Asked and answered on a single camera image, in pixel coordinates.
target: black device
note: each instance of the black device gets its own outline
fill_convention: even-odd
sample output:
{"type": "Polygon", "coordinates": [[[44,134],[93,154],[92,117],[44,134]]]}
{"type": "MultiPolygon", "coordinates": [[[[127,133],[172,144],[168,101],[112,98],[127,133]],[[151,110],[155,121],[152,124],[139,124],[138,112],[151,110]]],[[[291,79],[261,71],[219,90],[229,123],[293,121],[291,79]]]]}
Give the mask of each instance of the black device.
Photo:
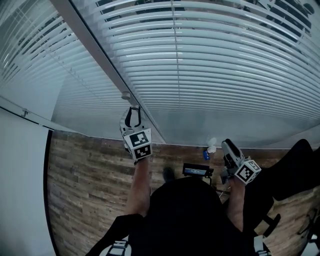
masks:
{"type": "Polygon", "coordinates": [[[210,186],[212,183],[211,176],[214,169],[210,169],[207,165],[184,163],[182,174],[184,176],[205,177],[210,179],[210,186]]]}

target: shoe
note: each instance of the shoe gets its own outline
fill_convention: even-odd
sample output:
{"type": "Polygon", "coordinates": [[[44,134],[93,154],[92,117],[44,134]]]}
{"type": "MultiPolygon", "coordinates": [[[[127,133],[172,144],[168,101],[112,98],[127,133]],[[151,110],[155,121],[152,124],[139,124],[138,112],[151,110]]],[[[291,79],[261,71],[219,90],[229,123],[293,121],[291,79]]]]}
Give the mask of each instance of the shoe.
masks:
{"type": "Polygon", "coordinates": [[[172,169],[171,167],[165,167],[163,169],[162,176],[163,176],[165,183],[172,182],[176,179],[175,178],[175,170],[172,169]]]}

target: white horizontal slat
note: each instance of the white horizontal slat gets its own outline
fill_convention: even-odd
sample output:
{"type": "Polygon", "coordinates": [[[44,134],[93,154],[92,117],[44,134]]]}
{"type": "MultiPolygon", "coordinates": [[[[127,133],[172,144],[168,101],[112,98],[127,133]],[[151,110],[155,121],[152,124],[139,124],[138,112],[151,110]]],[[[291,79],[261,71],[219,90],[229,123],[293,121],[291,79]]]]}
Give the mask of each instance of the white horizontal slat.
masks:
{"type": "MultiPolygon", "coordinates": [[[[169,132],[176,129],[191,141],[199,131],[186,129],[196,128],[187,120],[214,112],[225,113],[217,122],[228,124],[234,115],[244,116],[241,122],[247,123],[254,115],[268,131],[280,131],[281,122],[303,131],[320,118],[320,20],[315,15],[309,19],[297,10],[312,21],[310,28],[289,8],[274,3],[273,10],[285,17],[243,0],[73,2],[172,142],[177,143],[177,136],[169,132]],[[175,119],[177,127],[170,122],[175,119]]],[[[215,126],[215,120],[201,120],[215,126]]],[[[241,130],[243,136],[257,134],[252,127],[241,130]]]]}
{"type": "Polygon", "coordinates": [[[6,36],[0,42],[0,95],[75,131],[121,137],[119,119],[129,103],[51,2],[27,0],[15,8],[0,26],[6,36]]]}

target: wood plank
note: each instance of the wood plank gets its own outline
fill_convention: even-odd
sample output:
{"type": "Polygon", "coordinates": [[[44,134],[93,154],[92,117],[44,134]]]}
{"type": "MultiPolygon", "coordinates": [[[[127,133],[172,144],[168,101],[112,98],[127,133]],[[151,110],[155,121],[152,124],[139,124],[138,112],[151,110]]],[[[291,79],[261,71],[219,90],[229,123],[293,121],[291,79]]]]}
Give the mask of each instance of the wood plank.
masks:
{"type": "MultiPolygon", "coordinates": [[[[154,144],[154,154],[150,158],[151,190],[154,192],[164,183],[164,167],[172,167],[176,177],[183,178],[184,163],[214,168],[212,184],[220,191],[226,190],[228,185],[223,185],[220,178],[224,167],[222,150],[218,149],[206,161],[204,149],[154,144]]],[[[246,156],[266,168],[277,163],[286,152],[243,150],[246,156]]],[[[122,141],[62,131],[53,133],[48,166],[48,204],[55,241],[62,256],[85,255],[115,218],[123,214],[134,171],[134,163],[122,141]]],[[[224,202],[228,198],[227,191],[220,200],[224,202]]],[[[301,239],[297,231],[306,221],[308,211],[319,208],[319,204],[320,187],[275,201],[268,215],[274,218],[281,214],[281,220],[264,240],[272,255],[298,255],[306,240],[301,239]]],[[[267,227],[261,222],[256,232],[263,234],[267,227]]]]}

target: wall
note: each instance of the wall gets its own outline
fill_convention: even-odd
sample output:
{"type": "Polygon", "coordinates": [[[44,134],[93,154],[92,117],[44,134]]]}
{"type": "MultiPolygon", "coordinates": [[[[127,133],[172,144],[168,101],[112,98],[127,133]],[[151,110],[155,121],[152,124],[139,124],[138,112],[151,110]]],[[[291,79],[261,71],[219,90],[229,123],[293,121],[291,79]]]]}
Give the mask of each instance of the wall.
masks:
{"type": "MultiPolygon", "coordinates": [[[[312,239],[317,239],[315,234],[312,235],[312,239]]],[[[304,248],[301,256],[318,256],[319,249],[315,242],[308,242],[304,248]]]]}
{"type": "Polygon", "coordinates": [[[319,142],[319,133],[315,128],[310,129],[317,124],[311,121],[219,111],[198,114],[158,111],[151,114],[169,144],[205,146],[215,137],[218,147],[229,138],[240,148],[288,149],[303,138],[312,145],[319,142]]]}
{"type": "Polygon", "coordinates": [[[317,149],[320,147],[320,124],[315,125],[314,127],[310,128],[310,129],[306,129],[302,132],[299,132],[297,134],[294,134],[292,136],[289,137],[283,137],[281,138],[281,140],[266,145],[263,148],[265,149],[290,149],[293,147],[293,145],[301,140],[301,139],[306,139],[311,147],[313,149],[317,149]]]}
{"type": "Polygon", "coordinates": [[[48,129],[0,109],[0,255],[53,256],[43,193],[48,129]]]}

